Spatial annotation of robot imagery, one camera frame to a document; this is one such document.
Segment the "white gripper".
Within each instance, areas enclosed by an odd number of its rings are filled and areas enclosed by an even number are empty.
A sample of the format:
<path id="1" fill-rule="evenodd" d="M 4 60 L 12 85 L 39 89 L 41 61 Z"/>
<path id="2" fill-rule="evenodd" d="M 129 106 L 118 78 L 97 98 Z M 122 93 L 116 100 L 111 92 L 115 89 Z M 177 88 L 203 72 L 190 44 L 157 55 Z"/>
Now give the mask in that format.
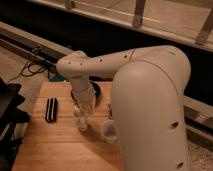
<path id="1" fill-rule="evenodd" d="M 85 115 L 94 113 L 96 97 L 92 84 L 84 90 L 73 90 L 72 94 L 76 105 Z"/>

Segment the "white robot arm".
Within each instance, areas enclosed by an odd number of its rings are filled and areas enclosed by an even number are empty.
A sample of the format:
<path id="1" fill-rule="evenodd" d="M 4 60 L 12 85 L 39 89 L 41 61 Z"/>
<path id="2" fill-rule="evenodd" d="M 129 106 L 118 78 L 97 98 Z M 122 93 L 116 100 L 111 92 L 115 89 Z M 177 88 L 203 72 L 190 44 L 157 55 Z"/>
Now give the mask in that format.
<path id="1" fill-rule="evenodd" d="M 152 46 L 93 58 L 75 51 L 56 68 L 72 86 L 82 131 L 95 108 L 89 78 L 112 80 L 111 111 L 125 171 L 190 171 L 183 96 L 191 66 L 183 51 Z"/>

